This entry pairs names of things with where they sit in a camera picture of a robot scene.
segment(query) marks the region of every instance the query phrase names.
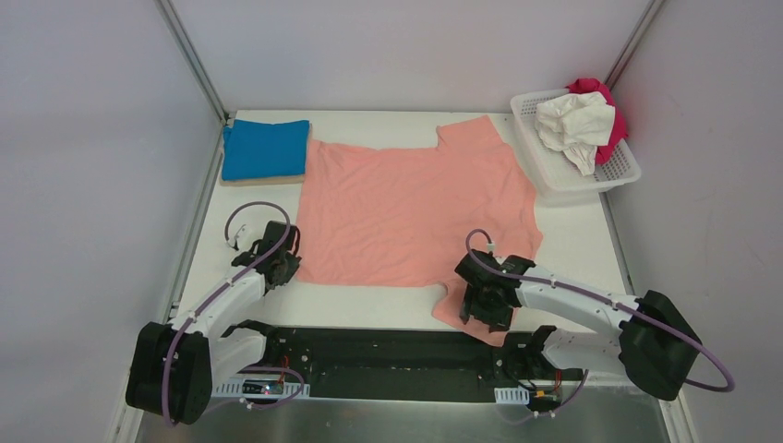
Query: metal frame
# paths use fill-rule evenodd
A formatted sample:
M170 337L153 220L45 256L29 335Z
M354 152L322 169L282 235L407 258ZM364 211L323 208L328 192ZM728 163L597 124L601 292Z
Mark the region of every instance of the metal frame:
M636 53L640 43L644 39L647 31L649 30L653 21L658 17L663 6L668 0L650 0L644 13L639 18L632 34L629 36L628 41L625 43L620 55L614 63L614 66L609 71L605 84L609 88L613 88L625 68L630 63L633 55ZM175 37L177 46L182 51L183 56L186 58L190 65L191 72L196 78L199 86L204 91L207 99L213 111L218 115L222 124L225 124L229 120L229 113L225 110L223 102L217 93L217 90L212 85L203 64L201 63L192 41L188 38L179 16L176 13L176 9L172 3L172 0L155 0L161 15L163 16L166 25ZM165 305L165 309L159 317L165 321L169 318L172 306L177 303L185 288L185 282L187 280L187 273L190 269L190 264L195 256L196 245L201 233L201 227L206 217L207 207L209 206L212 190L216 181L217 173L220 168L222 159L222 150L220 149L220 143L215 149L212 156L209 169L204 177L204 181L201 187L199 195L199 203L196 207L192 222L187 228L186 244L182 252L182 256L179 262L179 266L176 270L174 282L169 294L168 303ZM628 272L628 266L625 262L625 256L622 252L620 240L618 238L617 229L611 213L611 207L609 200L605 194L601 194L601 202L604 207L604 214L607 219L609 233L612 238L612 244L614 245L615 252L620 265L620 271L623 277L623 284L627 293L633 294L633 287L631 278ZM127 380L122 384L122 390L125 390ZM591 377L592 384L597 385L626 385L627 380L620 380L619 378L609 377ZM669 438L673 442L683 443L698 443L698 436L695 432L695 427L691 419L690 412L687 407L687 403L683 395L673 402L661 402L661 412L663 419L666 423L666 428L669 431ZM108 430L106 441L125 443L133 442L136 440L137 432L139 431L139 425L141 421L142 412L133 408L129 408L125 405L124 397L120 399L120 404L115 411L112 424Z
M636 23L636 27L633 28L631 36L628 38L622 51L620 51L617 61L614 62L614 66L609 71L607 81L604 82L610 90L617 84L617 81L620 79L620 76L622 76L623 71L625 71L628 63L633 58L633 55L636 54L636 50L644 39L647 30L650 29L650 25L652 25L653 21L655 21L658 14L663 9L663 6L668 1L669 0L650 0L650 3L647 4L647 8Z
M228 112L223 106L223 102L218 95L217 90L210 80L210 76L207 75L207 70L204 69L204 65L201 63L199 55L196 53L196 48L193 47L193 42L187 37L185 26L179 19L179 15L176 13L172 0L155 0L155 4L158 6L158 10L161 12L161 16L166 21L166 26L172 32L176 45L179 46L182 55L185 57L187 64L190 66L190 71L196 78L201 90L204 91L204 95L207 96L207 100L210 101L212 110L217 114L222 125L225 125L225 121L228 120Z

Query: white platform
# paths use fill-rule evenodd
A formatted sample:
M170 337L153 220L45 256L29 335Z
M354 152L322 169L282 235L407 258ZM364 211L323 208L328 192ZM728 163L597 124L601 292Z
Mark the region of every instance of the white platform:
M481 114L388 113L332 111L240 111L236 118L265 123L307 119L313 137L372 148L426 148L437 144L435 127L461 122ZM491 114L503 139L515 150L511 114ZM180 309L189 309L229 268L235 251L223 241L223 225L236 207L252 200L281 205L296 220L301 185L223 187L216 184L199 244L187 277ZM263 232L268 220L282 220L272 209L250 208L235 219ZM563 276L612 292L624 292L620 269L598 196L570 207L550 207L536 202L536 222L544 242L536 262ZM247 312L247 318L277 326L442 329L451 328L431 316L433 305L445 294L438 285L424 288L325 286L292 281L270 292L263 305ZM513 330L535 330L541 324L586 330L551 314L523 309Z

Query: blue cloth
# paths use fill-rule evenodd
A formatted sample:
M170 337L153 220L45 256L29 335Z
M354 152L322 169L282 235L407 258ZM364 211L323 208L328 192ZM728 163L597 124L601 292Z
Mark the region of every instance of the blue cloth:
M266 123L234 120L223 129L223 180L247 180L305 173L310 122Z

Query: gray wall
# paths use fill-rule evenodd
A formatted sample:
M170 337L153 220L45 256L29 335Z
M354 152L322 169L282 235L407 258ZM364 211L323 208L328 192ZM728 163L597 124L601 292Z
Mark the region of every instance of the gray wall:
M219 125L151 0L0 6L0 440L103 441Z
M637 291L669 294L737 377L686 389L702 441L779 441L783 3L669 2L615 89L642 179L610 193ZM695 377L721 383L701 361Z
M174 3L231 110L508 112L513 95L604 78L647 1Z

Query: laundry basket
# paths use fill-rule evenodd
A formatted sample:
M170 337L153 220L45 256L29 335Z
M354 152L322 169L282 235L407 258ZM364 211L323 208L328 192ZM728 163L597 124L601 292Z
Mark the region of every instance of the laundry basket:
M534 127L536 105L568 93L568 90L544 90L517 95L512 99L512 111L522 154L528 164L527 172L543 197L568 197L584 193L598 193L612 187L635 182L642 176L639 164L621 140L611 159L597 164L592 175L582 175L565 154L550 150L541 141Z

